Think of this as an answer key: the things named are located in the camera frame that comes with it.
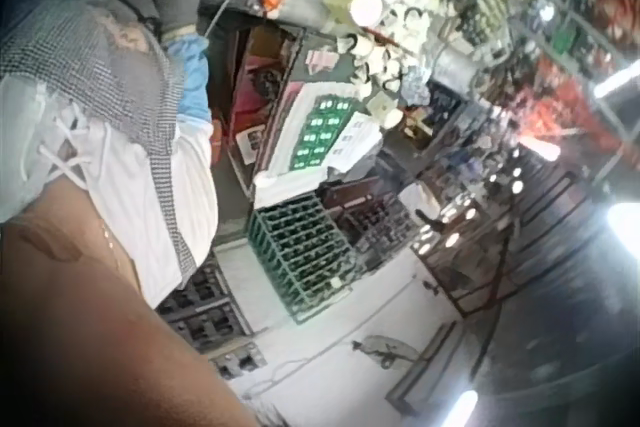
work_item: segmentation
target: green bottle crate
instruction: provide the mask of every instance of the green bottle crate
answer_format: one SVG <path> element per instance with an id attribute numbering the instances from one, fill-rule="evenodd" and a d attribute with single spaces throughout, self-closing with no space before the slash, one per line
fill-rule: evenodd
<path id="1" fill-rule="evenodd" d="M 367 272 L 314 194 L 254 211 L 249 242 L 298 324 Z"/>

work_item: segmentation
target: fluorescent light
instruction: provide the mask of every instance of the fluorescent light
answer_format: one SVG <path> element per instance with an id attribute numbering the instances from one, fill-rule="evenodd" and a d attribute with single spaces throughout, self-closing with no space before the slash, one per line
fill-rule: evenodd
<path id="1" fill-rule="evenodd" d="M 418 251 L 418 255 L 425 254 L 427 250 L 429 250 L 430 248 L 431 248 L 431 244 L 424 244 L 422 247 L 420 247 L 420 250 Z"/>
<path id="2" fill-rule="evenodd" d="M 459 233 L 454 233 L 451 234 L 449 236 L 449 238 L 447 239 L 447 241 L 444 243 L 445 247 L 453 247 L 455 245 L 455 243 L 458 241 L 458 239 L 460 238 L 460 234 Z"/>
<path id="3" fill-rule="evenodd" d="M 553 19 L 553 16 L 556 15 L 556 8 L 553 4 L 548 4 L 542 9 L 540 9 L 540 18 L 543 22 L 549 22 Z"/>
<path id="4" fill-rule="evenodd" d="M 550 142 L 545 142 L 535 137 L 523 136 L 520 137 L 520 143 L 549 162 L 555 162 L 560 157 L 560 147 Z"/>
<path id="5" fill-rule="evenodd" d="M 466 391 L 455 403 L 442 424 L 442 427 L 464 427 L 469 421 L 477 403 L 478 393 L 475 390 Z"/>
<path id="6" fill-rule="evenodd" d="M 640 260 L 640 204 L 620 203 L 609 209 L 607 220 L 611 230 L 629 252 Z"/>
<path id="7" fill-rule="evenodd" d="M 622 87 L 635 77 L 640 75 L 640 60 L 635 61 L 626 69 L 619 70 L 611 75 L 607 80 L 600 82 L 593 89 L 593 95 L 597 99 L 601 99 L 605 95 L 610 94 L 614 90 Z"/>
<path id="8" fill-rule="evenodd" d="M 516 195 L 522 192 L 522 189 L 524 189 L 524 182 L 521 180 L 516 180 L 511 186 L 511 191 Z"/>

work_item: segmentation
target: blue sleeve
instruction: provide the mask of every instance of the blue sleeve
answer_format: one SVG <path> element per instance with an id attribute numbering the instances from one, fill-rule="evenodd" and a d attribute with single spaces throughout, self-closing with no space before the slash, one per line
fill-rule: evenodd
<path id="1" fill-rule="evenodd" d="M 211 111 L 207 99 L 209 64 L 204 51 L 209 42 L 198 34 L 188 34 L 167 43 L 167 54 L 184 62 L 184 92 L 178 115 L 194 124 L 211 124 Z"/>

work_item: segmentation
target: woman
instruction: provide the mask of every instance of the woman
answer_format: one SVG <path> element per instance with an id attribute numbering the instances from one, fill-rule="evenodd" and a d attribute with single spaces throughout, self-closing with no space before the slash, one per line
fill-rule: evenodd
<path id="1" fill-rule="evenodd" d="M 0 398 L 21 425 L 255 425 L 152 310 L 217 224 L 199 0 L 155 1 L 161 44 L 122 0 L 46 1 L 0 44 Z"/>

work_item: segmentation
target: white floor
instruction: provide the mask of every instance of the white floor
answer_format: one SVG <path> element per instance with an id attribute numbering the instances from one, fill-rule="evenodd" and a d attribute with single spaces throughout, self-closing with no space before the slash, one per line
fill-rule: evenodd
<path id="1" fill-rule="evenodd" d="M 352 352 L 351 341 L 378 334 L 422 350 L 442 322 L 457 318 L 444 297 L 422 287 L 429 275 L 410 250 L 300 326 L 248 244 L 217 250 L 216 256 L 268 362 L 231 382 L 238 395 L 275 406 L 294 427 L 400 425 L 384 397 L 402 372 L 382 370 Z"/>

